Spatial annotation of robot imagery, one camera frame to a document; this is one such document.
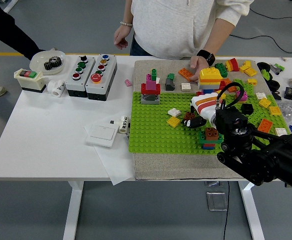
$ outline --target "gray floor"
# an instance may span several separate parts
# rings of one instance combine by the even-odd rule
[[[19,0],[10,14],[40,48],[65,53],[128,54],[113,46],[124,0]],[[252,9],[271,17],[292,17],[292,1],[255,0]],[[234,35],[273,36],[292,52],[292,19],[268,19],[251,12]],[[14,52],[0,43],[0,52]],[[229,37],[220,56],[292,57],[269,38]],[[29,68],[22,56],[0,56],[0,135],[21,92],[12,73]],[[209,212],[203,182],[86,182],[78,221],[85,239],[222,239],[225,212]],[[71,189],[66,182],[0,182],[0,240],[62,239]],[[253,188],[266,240],[292,240],[292,189],[282,182]],[[226,239],[251,239],[239,188],[231,183]]]

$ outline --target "smartwatch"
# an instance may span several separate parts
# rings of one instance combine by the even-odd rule
[[[212,64],[214,64],[214,62],[216,60],[215,56],[212,53],[210,53],[210,52],[208,52],[206,50],[200,50],[198,52],[197,56],[201,56],[205,60],[207,60],[207,63],[208,63],[209,66],[211,66]]]

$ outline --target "bracelet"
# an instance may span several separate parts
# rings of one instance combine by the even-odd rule
[[[132,23],[126,23],[126,22],[121,21],[120,24],[132,27]]]

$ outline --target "green baseplate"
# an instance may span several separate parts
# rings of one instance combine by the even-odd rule
[[[248,100],[246,103],[252,104],[254,108],[253,114],[249,118],[249,122],[258,127],[262,119],[268,119],[273,122],[270,134],[275,135],[275,128],[285,128],[290,133],[282,115],[270,115],[267,108],[259,106],[259,100],[253,94],[253,87],[244,84],[247,91]],[[168,125],[167,121],[171,117],[168,115],[170,109],[176,108],[181,111],[181,115],[177,118],[182,121],[186,112],[190,112],[190,100],[195,96],[192,93],[162,93],[160,94],[159,105],[141,104],[141,93],[133,93],[132,114],[130,124],[130,140],[129,151],[132,153],[144,154],[191,154],[191,155],[216,155],[222,151],[220,144],[216,144],[214,150],[202,149],[199,144],[199,132],[211,125],[207,123],[203,127],[190,129],[182,123],[173,128]],[[228,94],[226,103],[229,104],[234,100],[235,96]],[[267,96],[273,107],[278,106],[272,95]],[[239,110],[241,103],[235,105]],[[260,139],[265,144],[269,144],[268,140]]]

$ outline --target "white hoodie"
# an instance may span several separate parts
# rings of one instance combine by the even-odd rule
[[[216,19],[234,26],[254,0],[133,0],[131,13],[138,44],[162,59],[195,56]]]

